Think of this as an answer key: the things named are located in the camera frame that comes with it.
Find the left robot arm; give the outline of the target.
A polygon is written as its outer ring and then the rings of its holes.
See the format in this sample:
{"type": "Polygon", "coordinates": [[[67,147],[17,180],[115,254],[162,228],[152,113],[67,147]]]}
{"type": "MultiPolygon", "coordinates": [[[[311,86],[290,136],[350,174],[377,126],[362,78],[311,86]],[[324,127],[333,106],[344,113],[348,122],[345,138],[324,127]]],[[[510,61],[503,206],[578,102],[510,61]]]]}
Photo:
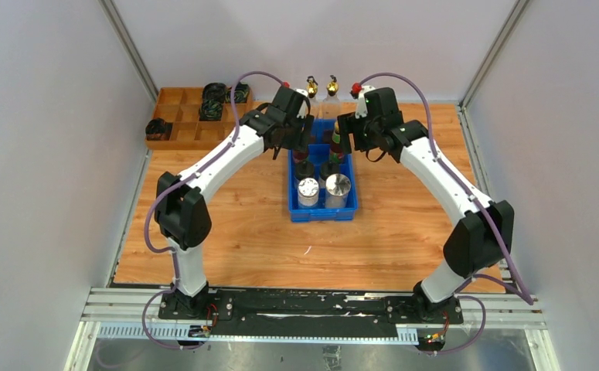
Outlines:
{"type": "Polygon", "coordinates": [[[203,270],[203,243],[213,225],[210,200],[264,152],[305,150],[313,121],[308,92],[281,86],[270,103],[244,114],[223,142],[196,164],[178,175],[165,172],[159,177],[148,219],[158,224],[168,242],[174,277],[166,296],[179,303],[179,314],[198,319],[211,307],[203,270]]]}

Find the blue plastic divided bin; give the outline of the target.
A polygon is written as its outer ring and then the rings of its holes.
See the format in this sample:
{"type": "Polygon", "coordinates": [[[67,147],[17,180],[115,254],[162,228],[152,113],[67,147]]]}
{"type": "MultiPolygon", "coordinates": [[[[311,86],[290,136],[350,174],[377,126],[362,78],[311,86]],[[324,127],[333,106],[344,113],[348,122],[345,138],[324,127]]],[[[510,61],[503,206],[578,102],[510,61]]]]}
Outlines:
{"type": "MultiPolygon", "coordinates": [[[[336,119],[317,119],[311,127],[311,141],[308,145],[308,157],[306,162],[314,166],[313,177],[320,180],[320,168],[322,163],[330,159],[330,140],[336,119]]],[[[356,210],[359,208],[358,192],[356,185],[356,172],[351,154],[344,157],[343,163],[339,165],[339,172],[346,176],[351,184],[347,195],[345,206],[339,209],[325,207],[325,189],[319,189],[318,203],[316,206],[306,209],[298,202],[297,186],[300,179],[295,175],[297,164],[294,160],[294,152],[288,150],[288,187],[287,201],[288,212],[292,223],[309,223],[317,221],[351,221],[356,210]]]]}

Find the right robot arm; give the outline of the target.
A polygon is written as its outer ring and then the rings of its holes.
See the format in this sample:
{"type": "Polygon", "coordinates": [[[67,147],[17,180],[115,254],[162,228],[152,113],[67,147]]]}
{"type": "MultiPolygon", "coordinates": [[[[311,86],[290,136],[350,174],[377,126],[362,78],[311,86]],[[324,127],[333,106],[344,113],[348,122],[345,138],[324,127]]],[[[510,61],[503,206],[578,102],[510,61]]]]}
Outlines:
{"type": "Polygon", "coordinates": [[[442,262],[414,286],[414,315],[433,322],[468,279],[509,253],[514,209],[476,189],[446,158],[426,125],[405,121],[393,89],[355,83],[351,95],[355,111],[338,117],[342,150],[379,149],[389,155],[427,187],[454,227],[442,262]]]}

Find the black cap shaker jar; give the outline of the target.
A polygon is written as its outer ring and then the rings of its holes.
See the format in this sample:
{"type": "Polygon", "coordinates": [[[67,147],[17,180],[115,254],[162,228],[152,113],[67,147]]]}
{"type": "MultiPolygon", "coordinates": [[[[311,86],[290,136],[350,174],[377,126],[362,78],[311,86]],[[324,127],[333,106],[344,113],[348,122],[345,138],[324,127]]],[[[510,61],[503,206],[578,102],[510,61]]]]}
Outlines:
{"type": "Polygon", "coordinates": [[[340,173],[340,164],[334,162],[323,162],[319,168],[321,179],[327,179],[330,175],[340,173]]]}

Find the tall oil bottle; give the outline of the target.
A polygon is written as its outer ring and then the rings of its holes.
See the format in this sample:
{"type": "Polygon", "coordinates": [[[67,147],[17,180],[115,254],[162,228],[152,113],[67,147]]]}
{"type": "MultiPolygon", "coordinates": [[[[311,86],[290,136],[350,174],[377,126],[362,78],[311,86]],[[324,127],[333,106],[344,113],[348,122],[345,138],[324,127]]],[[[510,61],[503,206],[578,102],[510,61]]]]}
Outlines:
{"type": "Polygon", "coordinates": [[[342,102],[339,99],[339,83],[335,75],[330,76],[331,81],[327,84],[327,95],[322,101],[322,118],[326,120],[336,119],[342,110],[342,102]]]}
{"type": "Polygon", "coordinates": [[[307,76],[307,93],[308,99],[311,105],[311,115],[315,117],[315,119],[322,118],[322,106],[321,103],[317,99],[318,94],[318,82],[315,77],[312,75],[307,76]]]}

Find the silver lid spice jar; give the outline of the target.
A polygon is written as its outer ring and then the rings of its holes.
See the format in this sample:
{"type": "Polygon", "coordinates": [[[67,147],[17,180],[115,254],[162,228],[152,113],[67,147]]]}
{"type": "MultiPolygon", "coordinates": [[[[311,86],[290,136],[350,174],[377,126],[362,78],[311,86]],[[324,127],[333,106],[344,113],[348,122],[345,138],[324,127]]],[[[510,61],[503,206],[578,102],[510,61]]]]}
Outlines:
{"type": "Polygon", "coordinates": [[[342,173],[330,175],[325,180],[325,207],[327,209],[345,208],[352,185],[349,177],[342,173]]]}

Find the yellow cap sauce bottle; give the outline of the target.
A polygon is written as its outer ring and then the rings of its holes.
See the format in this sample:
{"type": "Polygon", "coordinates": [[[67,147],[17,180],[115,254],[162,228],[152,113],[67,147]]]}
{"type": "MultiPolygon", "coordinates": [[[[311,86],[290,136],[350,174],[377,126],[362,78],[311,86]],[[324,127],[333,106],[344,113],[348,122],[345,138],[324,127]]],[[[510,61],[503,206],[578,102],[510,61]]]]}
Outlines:
{"type": "Polygon", "coordinates": [[[342,164],[344,162],[344,157],[345,155],[342,150],[339,124],[335,122],[329,143],[329,161],[332,163],[342,164]]]}
{"type": "Polygon", "coordinates": [[[291,158],[294,164],[299,164],[308,160],[309,150],[299,151],[293,150],[291,153],[291,158]]]}

